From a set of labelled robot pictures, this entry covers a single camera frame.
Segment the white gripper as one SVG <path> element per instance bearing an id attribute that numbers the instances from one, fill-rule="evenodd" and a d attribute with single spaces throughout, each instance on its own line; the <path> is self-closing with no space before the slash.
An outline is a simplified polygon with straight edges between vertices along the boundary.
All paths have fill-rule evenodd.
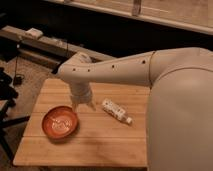
<path id="1" fill-rule="evenodd" d="M 71 92 L 72 110 L 77 112 L 79 104 L 87 103 L 93 111 L 96 111 L 92 100 L 92 90 L 88 83 L 71 83 L 69 85 Z"/>

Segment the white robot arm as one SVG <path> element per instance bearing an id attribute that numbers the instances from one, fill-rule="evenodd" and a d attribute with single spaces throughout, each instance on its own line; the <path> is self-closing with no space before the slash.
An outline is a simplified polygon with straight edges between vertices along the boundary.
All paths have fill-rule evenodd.
<path id="1" fill-rule="evenodd" d="M 149 171 L 213 171 L 213 51 L 155 50 L 97 63 L 78 52 L 58 76 L 74 106 L 91 103 L 92 82 L 149 87 Z"/>

